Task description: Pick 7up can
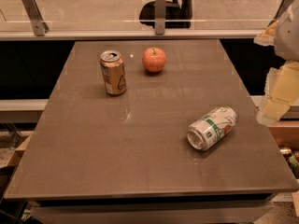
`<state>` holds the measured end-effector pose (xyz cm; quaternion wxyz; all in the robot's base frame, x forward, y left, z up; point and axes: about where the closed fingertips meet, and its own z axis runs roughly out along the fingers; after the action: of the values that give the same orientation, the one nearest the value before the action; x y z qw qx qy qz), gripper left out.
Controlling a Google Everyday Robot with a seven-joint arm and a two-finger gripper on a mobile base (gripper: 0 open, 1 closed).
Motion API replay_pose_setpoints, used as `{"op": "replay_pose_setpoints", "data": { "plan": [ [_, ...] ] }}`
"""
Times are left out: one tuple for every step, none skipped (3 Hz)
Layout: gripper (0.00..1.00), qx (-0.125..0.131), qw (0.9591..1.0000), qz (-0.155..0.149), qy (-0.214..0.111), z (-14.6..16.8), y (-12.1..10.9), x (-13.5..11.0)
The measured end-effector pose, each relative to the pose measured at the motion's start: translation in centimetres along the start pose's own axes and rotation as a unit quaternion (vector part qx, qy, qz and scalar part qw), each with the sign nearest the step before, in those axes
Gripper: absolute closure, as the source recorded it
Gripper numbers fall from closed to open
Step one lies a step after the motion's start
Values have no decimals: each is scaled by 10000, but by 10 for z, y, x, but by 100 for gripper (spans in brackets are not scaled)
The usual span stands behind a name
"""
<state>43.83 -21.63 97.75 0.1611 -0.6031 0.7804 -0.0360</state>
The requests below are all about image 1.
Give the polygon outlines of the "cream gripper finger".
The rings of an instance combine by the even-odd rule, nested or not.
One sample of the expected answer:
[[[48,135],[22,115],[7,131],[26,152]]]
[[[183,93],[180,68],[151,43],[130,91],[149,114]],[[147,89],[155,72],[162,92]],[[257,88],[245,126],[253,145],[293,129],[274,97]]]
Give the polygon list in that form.
[[[278,21],[272,22],[264,31],[254,38],[253,42],[260,46],[273,46],[277,27]]]
[[[279,121],[299,99],[299,62],[287,61],[267,74],[256,119],[262,125]]]

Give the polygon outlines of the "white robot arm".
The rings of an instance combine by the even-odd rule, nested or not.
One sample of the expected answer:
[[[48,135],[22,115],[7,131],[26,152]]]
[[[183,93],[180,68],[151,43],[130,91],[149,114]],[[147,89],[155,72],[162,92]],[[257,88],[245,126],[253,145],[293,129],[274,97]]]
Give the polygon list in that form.
[[[299,99],[299,6],[290,4],[282,15],[254,38],[260,46],[273,46],[284,59],[280,68],[266,76],[264,96],[256,119],[262,125],[279,121]]]

